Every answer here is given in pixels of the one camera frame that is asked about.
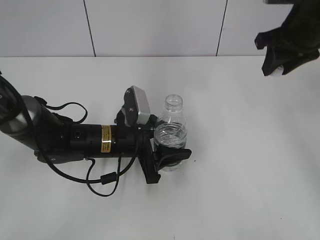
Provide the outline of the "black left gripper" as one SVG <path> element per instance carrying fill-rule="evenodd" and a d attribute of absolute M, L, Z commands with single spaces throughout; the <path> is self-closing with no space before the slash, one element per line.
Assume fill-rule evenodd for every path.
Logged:
<path fill-rule="evenodd" d="M 114 122 L 116 123 L 117 136 L 116 147 L 124 157 L 131 157 L 128 165 L 119 172 L 124 175 L 138 159 L 147 184 L 157 184 L 161 178 L 159 170 L 175 170 L 180 164 L 190 158 L 192 151 L 187 148 L 172 148 L 159 145 L 153 152 L 151 139 L 157 117 L 150 115 L 146 124 L 125 125 L 125 115 L 118 113 Z"/>

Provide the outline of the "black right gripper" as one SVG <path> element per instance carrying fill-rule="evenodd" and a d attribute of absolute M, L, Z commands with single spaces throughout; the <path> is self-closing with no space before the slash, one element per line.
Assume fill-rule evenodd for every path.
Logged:
<path fill-rule="evenodd" d="M 267 47 L 261 67 L 265 77 L 283 66 L 287 75 L 303 64 L 320 57 L 320 2 L 318 0 L 265 0 L 268 5 L 291 5 L 283 23 L 272 30 L 259 32 L 254 39 L 258 50 Z M 285 62 L 285 51 L 297 53 Z"/>

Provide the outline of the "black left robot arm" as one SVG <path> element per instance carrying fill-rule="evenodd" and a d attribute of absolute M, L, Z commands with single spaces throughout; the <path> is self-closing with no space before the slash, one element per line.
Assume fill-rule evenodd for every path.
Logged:
<path fill-rule="evenodd" d="M 150 112 L 146 93 L 129 87 L 113 125 L 86 124 L 57 114 L 37 96 L 21 95 L 0 80 L 0 130 L 34 151 L 52 170 L 58 164 L 95 158 L 139 160 L 146 182 L 156 184 L 159 171 L 191 156 L 190 149 L 161 146 L 153 150 L 157 117 Z"/>

